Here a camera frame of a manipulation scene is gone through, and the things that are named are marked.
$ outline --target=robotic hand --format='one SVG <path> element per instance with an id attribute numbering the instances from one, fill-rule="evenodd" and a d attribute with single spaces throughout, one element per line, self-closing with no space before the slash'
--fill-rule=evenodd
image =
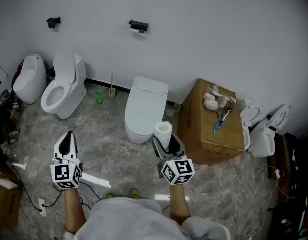
<path id="1" fill-rule="evenodd" d="M 64 134 L 54 146 L 53 165 L 50 166 L 53 182 L 64 190 L 76 189 L 82 175 L 77 159 L 76 138 L 72 131 Z"/>
<path id="2" fill-rule="evenodd" d="M 159 140 L 153 136 L 152 145 L 159 164 L 157 165 L 159 178 L 165 178 L 170 185 L 187 183 L 195 174 L 191 159 L 185 155 L 185 146 L 182 141 L 172 133 L 168 152 L 166 152 Z"/>

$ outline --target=white toilet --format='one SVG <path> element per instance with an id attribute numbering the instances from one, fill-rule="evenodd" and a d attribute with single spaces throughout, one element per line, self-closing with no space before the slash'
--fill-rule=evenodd
<path id="1" fill-rule="evenodd" d="M 54 57 L 54 69 L 55 80 L 46 88 L 41 106 L 46 113 L 67 119 L 87 93 L 85 63 L 79 55 L 59 52 Z"/>
<path id="2" fill-rule="evenodd" d="M 47 85 L 44 61 L 38 54 L 27 56 L 13 90 L 24 103 L 33 104 L 42 95 Z"/>
<path id="3" fill-rule="evenodd" d="M 260 121 L 263 108 L 259 104 L 245 98 L 242 101 L 238 101 L 238 108 L 240 109 L 245 150 L 247 150 L 250 146 L 249 127 L 254 127 Z"/>
<path id="4" fill-rule="evenodd" d="M 252 154 L 255 158 L 270 157 L 275 153 L 275 133 L 287 122 L 291 108 L 283 105 L 269 120 L 262 120 L 250 133 Z"/>
<path id="5" fill-rule="evenodd" d="M 137 76 L 125 110 L 125 130 L 128 138 L 142 144 L 154 134 L 155 124 L 163 119 L 168 85 Z"/>

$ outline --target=gray tile floor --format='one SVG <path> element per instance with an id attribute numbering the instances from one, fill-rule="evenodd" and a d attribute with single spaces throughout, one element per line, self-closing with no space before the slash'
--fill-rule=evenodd
<path id="1" fill-rule="evenodd" d="M 158 178 L 158 161 L 151 143 L 133 144 L 125 134 L 124 111 L 128 94 L 118 91 L 115 98 L 109 98 L 108 89 L 104 87 L 86 84 L 86 88 L 86 97 L 67 120 L 46 114 L 40 100 L 25 105 L 21 112 L 19 142 L 2 147 L 14 163 L 27 163 L 25 170 L 17 170 L 34 204 L 38 205 L 40 198 L 50 205 L 58 197 L 50 175 L 53 147 L 64 133 L 72 130 L 84 172 L 109 181 L 112 186 L 108 189 L 84 181 L 101 198 L 107 193 L 127 196 L 131 188 L 138 188 L 143 198 L 159 200 L 159 204 L 166 207 L 169 186 L 164 179 Z M 95 104 L 96 92 L 102 93 L 101 105 Z M 176 130 L 177 118 L 164 120 L 169 120 Z M 266 167 L 246 153 L 216 166 L 195 165 L 195 170 L 194 178 L 185 185 L 193 216 L 222 223 L 230 230 L 232 239 L 266 238 L 271 220 L 267 208 L 273 207 L 277 198 L 277 190 L 273 191 L 276 183 L 267 179 Z M 91 207 L 98 201 L 83 184 L 79 192 Z M 47 208 L 47 217 L 41 217 L 23 192 L 19 226 L 2 230 L 2 239 L 61 239 L 65 224 L 63 205 L 62 195 L 54 206 Z M 88 208 L 83 208 L 88 217 Z M 265 219 L 261 227 L 263 209 Z"/>

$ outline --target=brown cardboard box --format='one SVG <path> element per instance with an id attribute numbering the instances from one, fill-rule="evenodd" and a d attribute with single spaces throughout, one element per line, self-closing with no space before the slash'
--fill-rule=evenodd
<path id="1" fill-rule="evenodd" d="M 199 79 L 182 104 L 179 114 L 177 135 L 186 148 L 186 155 L 196 164 L 215 165 L 239 156 L 244 151 L 244 137 L 240 114 L 236 107 L 227 116 L 213 135 L 218 121 L 216 112 L 203 106 L 204 93 L 213 83 Z M 224 94 L 234 97 L 235 93 L 219 87 Z"/>
<path id="2" fill-rule="evenodd" d="M 0 161 L 0 178 L 8 178 L 20 185 L 19 179 L 10 170 L 6 163 Z M 15 227 L 18 225 L 18 210 L 22 188 L 5 189 L 0 186 L 0 227 Z"/>

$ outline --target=fiducial marker cube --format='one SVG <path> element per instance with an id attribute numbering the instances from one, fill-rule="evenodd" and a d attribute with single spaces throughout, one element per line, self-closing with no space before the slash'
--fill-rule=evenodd
<path id="1" fill-rule="evenodd" d="M 74 162 L 50 166 L 53 182 L 64 190 L 76 189 L 82 175 L 81 169 Z"/>
<path id="2" fill-rule="evenodd" d="M 161 174 L 170 185 L 187 183 L 195 174 L 191 159 L 166 161 Z"/>

